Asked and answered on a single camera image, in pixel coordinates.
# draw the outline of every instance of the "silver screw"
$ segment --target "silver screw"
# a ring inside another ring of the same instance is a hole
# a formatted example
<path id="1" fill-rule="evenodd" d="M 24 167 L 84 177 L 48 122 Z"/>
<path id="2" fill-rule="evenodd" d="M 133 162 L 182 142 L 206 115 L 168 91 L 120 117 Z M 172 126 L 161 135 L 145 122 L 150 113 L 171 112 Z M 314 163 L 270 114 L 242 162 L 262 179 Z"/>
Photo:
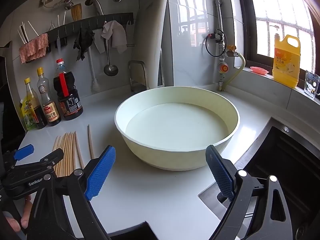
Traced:
<path id="1" fill-rule="evenodd" d="M 238 174 L 239 174 L 241 177 L 247 176 L 247 172 L 244 171 L 244 170 L 239 170 L 239 171 L 238 171 Z"/>
<path id="2" fill-rule="evenodd" d="M 282 127 L 282 130 L 284 130 L 285 132 L 290 132 L 289 128 L 286 127 L 286 126 L 283 126 L 283 127 Z"/>
<path id="3" fill-rule="evenodd" d="M 51 175 L 50 174 L 46 174 L 46 175 L 43 176 L 43 179 L 44 180 L 49 180 L 49 179 L 51 179 Z"/>
<path id="4" fill-rule="evenodd" d="M 73 174 L 76 176 L 80 176 L 82 174 L 83 170 L 82 169 L 76 169 Z"/>
<path id="5" fill-rule="evenodd" d="M 277 179 L 276 176 L 271 175 L 271 176 L 270 176 L 270 180 L 273 181 L 273 182 L 276 182 L 278 179 Z"/>

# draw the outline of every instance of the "black cable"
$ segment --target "black cable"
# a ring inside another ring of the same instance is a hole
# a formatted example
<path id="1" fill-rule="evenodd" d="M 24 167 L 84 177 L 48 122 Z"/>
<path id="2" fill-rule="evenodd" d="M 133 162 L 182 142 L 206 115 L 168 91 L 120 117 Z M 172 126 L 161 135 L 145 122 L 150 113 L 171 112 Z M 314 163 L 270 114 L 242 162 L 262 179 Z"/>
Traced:
<path id="1" fill-rule="evenodd" d="M 210 35 L 210 34 L 208 34 L 207 37 L 205 38 L 205 49 L 207 50 L 207 52 L 208 52 L 212 57 L 220 57 L 220 56 L 222 56 L 222 55 L 225 53 L 226 48 L 227 48 L 227 37 L 226 37 L 226 35 L 225 35 L 224 32 L 223 32 L 222 30 L 220 30 L 220 29 L 216 29 L 216 30 L 214 31 L 214 33 L 216 33 L 216 31 L 221 31 L 221 33 L 223 34 L 223 38 L 224 38 L 224 40 L 225 40 L 225 42 L 224 42 L 225 46 L 224 46 L 223 52 L 222 52 L 220 55 L 218 55 L 218 56 L 212 55 L 212 54 L 210 53 L 210 51 L 208 50 L 208 47 L 207 47 L 207 39 L 209 38 L 209 35 Z"/>

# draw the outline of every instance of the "yellow hose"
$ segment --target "yellow hose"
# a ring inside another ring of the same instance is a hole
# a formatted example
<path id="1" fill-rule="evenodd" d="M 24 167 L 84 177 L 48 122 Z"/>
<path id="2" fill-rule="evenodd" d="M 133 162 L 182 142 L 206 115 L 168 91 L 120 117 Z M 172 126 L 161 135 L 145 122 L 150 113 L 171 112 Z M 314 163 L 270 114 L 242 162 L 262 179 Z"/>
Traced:
<path id="1" fill-rule="evenodd" d="M 226 81 L 226 82 L 222 85 L 221 91 L 224 91 L 225 88 L 226 88 L 226 86 L 241 72 L 241 70 L 244 69 L 244 66 L 245 66 L 244 56 L 242 56 L 242 54 L 239 53 L 239 57 L 240 57 L 241 60 L 242 60 L 242 65 L 241 65 L 241 67 L 236 71 L 236 73 L 234 73 L 234 75 L 233 75 L 228 81 Z"/>

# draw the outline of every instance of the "cutting board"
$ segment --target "cutting board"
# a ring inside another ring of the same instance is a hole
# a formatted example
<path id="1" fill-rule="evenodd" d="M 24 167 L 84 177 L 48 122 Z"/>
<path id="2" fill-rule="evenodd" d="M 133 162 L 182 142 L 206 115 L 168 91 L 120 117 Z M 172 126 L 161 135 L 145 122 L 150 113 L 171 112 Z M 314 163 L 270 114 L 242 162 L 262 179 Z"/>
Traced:
<path id="1" fill-rule="evenodd" d="M 158 86 L 161 39 L 164 24 L 164 14 L 167 0 L 154 0 L 141 8 L 137 14 L 134 28 L 134 44 L 131 60 L 143 61 L 146 65 L 146 75 L 149 88 Z M 146 85 L 142 66 L 132 64 L 133 80 Z"/>

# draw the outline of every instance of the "pink cloth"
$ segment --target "pink cloth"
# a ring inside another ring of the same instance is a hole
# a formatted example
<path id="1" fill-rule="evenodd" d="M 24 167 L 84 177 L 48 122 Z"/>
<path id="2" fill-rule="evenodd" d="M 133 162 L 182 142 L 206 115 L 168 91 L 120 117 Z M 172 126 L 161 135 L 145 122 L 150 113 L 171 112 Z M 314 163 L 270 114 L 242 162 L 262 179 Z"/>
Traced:
<path id="1" fill-rule="evenodd" d="M 44 56 L 48 46 L 47 33 L 41 34 L 40 36 L 34 38 L 19 49 L 21 62 L 25 63 L 26 61 Z"/>

